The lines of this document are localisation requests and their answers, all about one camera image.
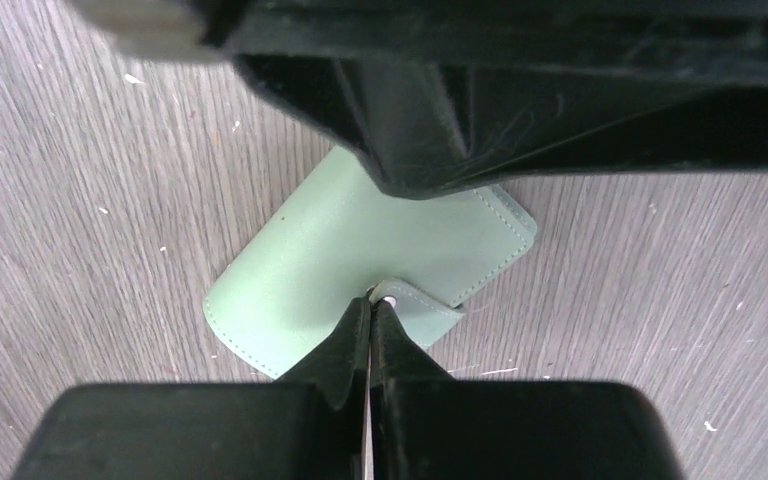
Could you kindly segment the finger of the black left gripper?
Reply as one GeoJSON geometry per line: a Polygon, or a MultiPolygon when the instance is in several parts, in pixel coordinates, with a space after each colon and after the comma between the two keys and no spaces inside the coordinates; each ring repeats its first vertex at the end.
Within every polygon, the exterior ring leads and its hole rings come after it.
{"type": "Polygon", "coordinates": [[[234,67],[397,198],[523,176],[768,173],[766,87],[390,60],[241,55],[234,67]]]}

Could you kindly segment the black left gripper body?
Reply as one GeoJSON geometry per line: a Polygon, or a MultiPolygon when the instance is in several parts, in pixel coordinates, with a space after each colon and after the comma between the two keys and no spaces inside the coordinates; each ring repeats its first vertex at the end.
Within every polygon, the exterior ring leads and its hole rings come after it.
{"type": "Polygon", "coordinates": [[[768,1],[196,1],[226,54],[768,87],[768,1]]]}

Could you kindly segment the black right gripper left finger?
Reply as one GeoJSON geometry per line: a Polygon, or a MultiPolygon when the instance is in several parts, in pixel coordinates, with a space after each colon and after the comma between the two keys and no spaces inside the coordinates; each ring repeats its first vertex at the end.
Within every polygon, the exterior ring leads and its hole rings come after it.
{"type": "Polygon", "coordinates": [[[270,383],[106,383],[65,391],[17,479],[360,479],[371,304],[270,383]]]}

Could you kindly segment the green card holder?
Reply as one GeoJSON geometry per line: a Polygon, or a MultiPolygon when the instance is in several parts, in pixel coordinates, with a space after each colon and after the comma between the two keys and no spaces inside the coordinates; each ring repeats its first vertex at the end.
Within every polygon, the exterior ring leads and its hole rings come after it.
{"type": "Polygon", "coordinates": [[[410,339],[428,348],[537,233],[497,185],[389,197],[336,147],[227,266],[203,311],[225,346],[273,379],[321,343],[356,297],[389,300],[410,339]]]}

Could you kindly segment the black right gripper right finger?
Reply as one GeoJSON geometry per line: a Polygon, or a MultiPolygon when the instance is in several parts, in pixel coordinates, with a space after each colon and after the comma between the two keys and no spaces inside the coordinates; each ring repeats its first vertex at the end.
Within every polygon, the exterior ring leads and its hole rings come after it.
{"type": "Polygon", "coordinates": [[[370,407],[378,479],[680,479],[665,426],[639,390],[604,381],[458,380],[371,317],[370,407]]]}

